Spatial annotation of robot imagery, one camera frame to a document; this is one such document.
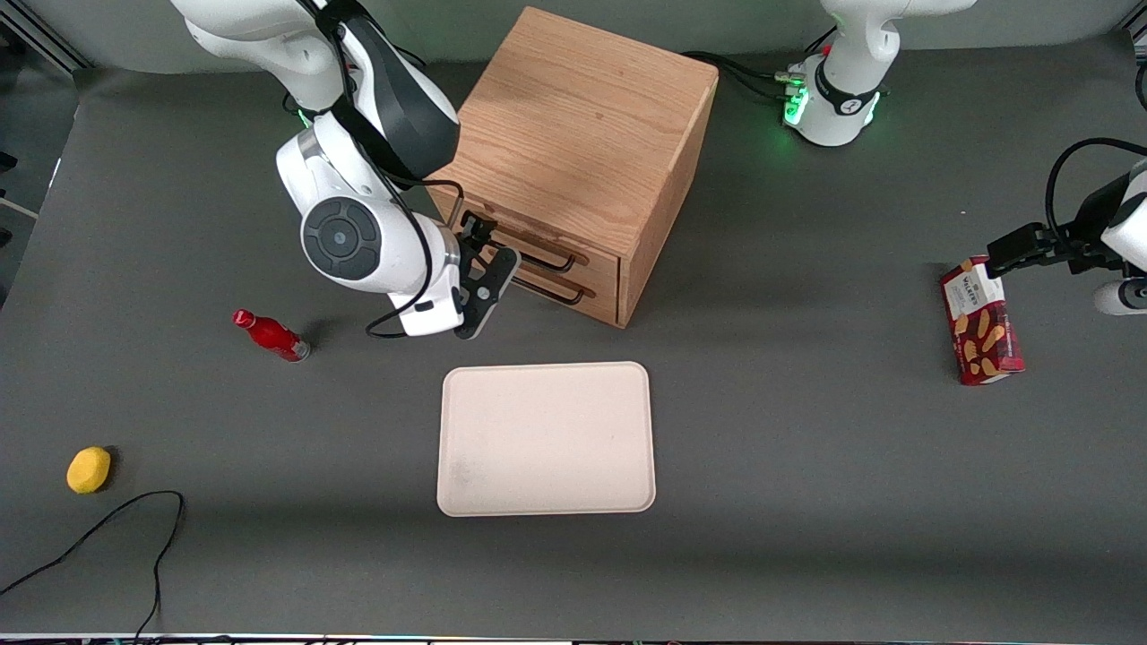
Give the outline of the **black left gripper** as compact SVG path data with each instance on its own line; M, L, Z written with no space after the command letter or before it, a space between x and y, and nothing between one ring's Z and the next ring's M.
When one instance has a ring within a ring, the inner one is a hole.
M1129 187L1122 174L1082 201L1072 222L1058 224L1058 242L1052 250L1052 232L1045 224L1027 224L988 244L988 271L1001 275L1023 269L1044 269L1066 262L1072 275L1102 269L1130 275L1126 261L1103 244L1101 236L1118 212Z

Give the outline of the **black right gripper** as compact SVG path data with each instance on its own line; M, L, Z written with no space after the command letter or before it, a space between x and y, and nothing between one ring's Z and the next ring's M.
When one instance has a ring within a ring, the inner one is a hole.
M485 261L484 252L491 246L496 228L498 224L494 220L479 213L466 213L465 233L458 235L458 303L461 305L462 322L454 328L454 334L463 341L479 335L521 265L521 255L510 246L500 246L491 261Z

